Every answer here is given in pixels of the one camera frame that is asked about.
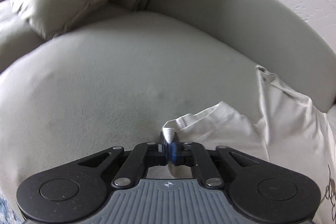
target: metal rivet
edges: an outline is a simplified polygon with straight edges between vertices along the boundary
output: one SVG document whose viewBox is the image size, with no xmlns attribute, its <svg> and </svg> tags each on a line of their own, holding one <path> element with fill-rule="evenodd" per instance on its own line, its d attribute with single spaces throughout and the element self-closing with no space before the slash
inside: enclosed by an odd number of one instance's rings
<svg viewBox="0 0 336 224">
<path fill-rule="evenodd" d="M 222 180 L 220 178 L 209 178 L 205 183 L 209 186 L 219 186 L 222 184 Z"/>
<path fill-rule="evenodd" d="M 114 184 L 117 186 L 126 186 L 131 183 L 129 178 L 118 178 L 114 181 Z"/>
</svg>

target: crumpled fabric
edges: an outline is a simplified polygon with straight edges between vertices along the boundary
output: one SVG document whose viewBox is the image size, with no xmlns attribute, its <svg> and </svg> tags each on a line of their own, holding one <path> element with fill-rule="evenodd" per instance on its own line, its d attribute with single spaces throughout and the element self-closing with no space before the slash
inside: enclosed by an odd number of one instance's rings
<svg viewBox="0 0 336 224">
<path fill-rule="evenodd" d="M 336 142 L 327 114 L 264 67 L 256 67 L 256 77 L 262 116 L 257 124 L 220 102 L 168 121 L 164 128 L 174 128 L 181 142 L 199 142 L 212 150 L 226 145 L 310 177 L 321 191 L 313 222 L 335 223 Z M 189 172 L 173 166 L 169 170 L 176 178 Z"/>
</svg>

